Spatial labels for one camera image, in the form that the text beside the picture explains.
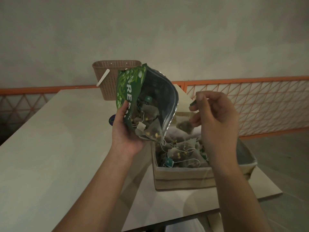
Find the person's right arm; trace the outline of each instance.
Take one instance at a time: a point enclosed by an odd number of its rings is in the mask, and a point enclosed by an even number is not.
[[[197,92],[191,123],[201,125],[205,151],[216,181],[225,232],[273,231],[236,158],[238,113],[224,93]]]

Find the woven basket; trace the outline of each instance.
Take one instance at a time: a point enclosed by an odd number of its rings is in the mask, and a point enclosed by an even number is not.
[[[99,85],[104,100],[116,100],[116,81],[118,77],[118,70],[141,66],[141,62],[137,60],[103,60],[92,64],[95,71],[95,76],[99,81],[107,69],[110,72]]]

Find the table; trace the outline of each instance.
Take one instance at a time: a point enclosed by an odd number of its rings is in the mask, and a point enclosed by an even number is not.
[[[176,88],[177,111],[187,111],[191,99]],[[104,101],[100,89],[62,90],[0,146],[0,231],[56,226],[106,157],[115,113],[115,101]],[[109,231],[142,231],[219,207],[215,187],[157,192],[149,148],[134,159]],[[282,193],[259,168],[249,183],[257,198]]]

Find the person's right thumb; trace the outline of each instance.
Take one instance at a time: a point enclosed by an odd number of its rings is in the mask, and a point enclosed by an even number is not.
[[[201,114],[202,124],[211,121],[214,117],[211,113],[211,107],[203,92],[198,92],[196,94],[196,102],[197,102],[197,106]]]

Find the gray floor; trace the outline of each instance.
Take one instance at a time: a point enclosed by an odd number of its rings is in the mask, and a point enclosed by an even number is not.
[[[309,231],[309,131],[244,141],[261,170],[284,192],[261,203],[278,232]]]

